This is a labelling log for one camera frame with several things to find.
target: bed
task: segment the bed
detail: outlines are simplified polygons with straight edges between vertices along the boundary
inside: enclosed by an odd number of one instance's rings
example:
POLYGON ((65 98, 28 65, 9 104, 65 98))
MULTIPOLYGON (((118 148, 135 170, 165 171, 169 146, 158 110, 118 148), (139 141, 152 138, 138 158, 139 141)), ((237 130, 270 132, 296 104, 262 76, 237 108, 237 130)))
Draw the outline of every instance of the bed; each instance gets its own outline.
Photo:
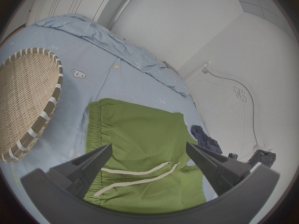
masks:
MULTIPOLYGON (((118 56, 114 50, 117 47, 115 43, 97 40, 95 30, 105 28, 77 14, 59 17, 38 21, 36 25, 21 30, 0 49, 0 58, 5 60, 20 49, 46 48, 57 54, 63 65, 61 98, 42 137, 20 162, 0 163, 10 188, 39 223, 48 222, 27 196, 20 178, 36 168, 47 172, 50 167, 85 153, 88 104, 112 98, 172 113, 180 112, 190 134, 193 125, 202 126, 208 133, 182 78, 167 69, 165 64, 157 62, 154 55, 140 47, 137 56, 151 59, 153 64, 142 66, 142 61, 133 64, 126 54, 134 45, 125 39, 107 30, 106 35, 118 40, 118 45, 121 43, 118 53, 122 55, 118 56)), ((216 197, 205 178, 203 187, 207 201, 216 197)))

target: dark gray cloth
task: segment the dark gray cloth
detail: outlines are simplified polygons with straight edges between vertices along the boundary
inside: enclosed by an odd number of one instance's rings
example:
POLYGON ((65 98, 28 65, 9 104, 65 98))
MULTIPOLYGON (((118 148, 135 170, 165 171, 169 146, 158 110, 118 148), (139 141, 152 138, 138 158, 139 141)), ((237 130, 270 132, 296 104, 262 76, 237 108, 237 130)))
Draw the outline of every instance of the dark gray cloth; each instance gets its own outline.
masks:
POLYGON ((202 130, 202 127, 200 127, 199 125, 193 125, 191 128, 191 133, 198 140, 199 146, 214 151, 216 153, 222 154, 222 150, 218 145, 217 141, 207 136, 202 130))

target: bamboo basket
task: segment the bamboo basket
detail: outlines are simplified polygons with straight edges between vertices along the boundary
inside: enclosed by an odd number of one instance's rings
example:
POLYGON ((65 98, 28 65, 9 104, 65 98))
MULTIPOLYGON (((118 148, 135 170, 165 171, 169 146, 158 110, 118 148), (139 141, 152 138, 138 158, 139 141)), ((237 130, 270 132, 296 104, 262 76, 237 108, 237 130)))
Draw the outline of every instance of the bamboo basket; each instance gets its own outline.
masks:
POLYGON ((0 66, 0 160, 21 160, 36 144, 57 107, 61 61, 51 51, 29 48, 0 66))

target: white wall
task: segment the white wall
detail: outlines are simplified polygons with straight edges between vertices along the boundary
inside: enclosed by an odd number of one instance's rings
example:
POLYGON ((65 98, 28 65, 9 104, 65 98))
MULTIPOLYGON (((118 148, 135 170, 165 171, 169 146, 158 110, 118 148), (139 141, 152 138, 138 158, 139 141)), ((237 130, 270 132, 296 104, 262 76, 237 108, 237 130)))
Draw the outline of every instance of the white wall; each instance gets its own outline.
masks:
POLYGON ((111 31, 177 70, 242 12, 239 0, 131 0, 111 31))
POLYGON ((13 15, 12 19, 9 21, 9 24, 1 38, 3 41, 11 32, 17 29, 19 26, 27 23, 29 17, 29 11, 32 8, 32 5, 35 0, 24 0, 21 5, 17 8, 16 13, 13 15))
POLYGON ((259 103, 259 110, 255 108, 259 112, 258 132, 262 133, 266 147, 277 154, 272 169, 280 173, 280 180, 252 220, 257 223, 284 193, 299 165, 299 48, 274 24, 243 12, 178 72, 186 78, 209 60, 212 62, 209 69, 239 77, 238 81, 254 93, 254 102, 259 103))

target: cartoon print on bed sheet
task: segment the cartoon print on bed sheet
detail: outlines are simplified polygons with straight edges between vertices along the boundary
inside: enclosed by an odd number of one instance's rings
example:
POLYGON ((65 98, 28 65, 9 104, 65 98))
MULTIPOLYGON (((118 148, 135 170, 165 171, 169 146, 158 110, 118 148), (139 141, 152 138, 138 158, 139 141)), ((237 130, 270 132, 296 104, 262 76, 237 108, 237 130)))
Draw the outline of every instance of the cartoon print on bed sheet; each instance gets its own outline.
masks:
POLYGON ((157 58, 147 49, 125 41, 87 17, 73 13, 48 17, 35 22, 33 25, 55 28, 81 37, 121 58, 129 65, 152 76, 181 95, 189 95, 184 80, 173 70, 168 69, 164 63, 158 62, 157 58))

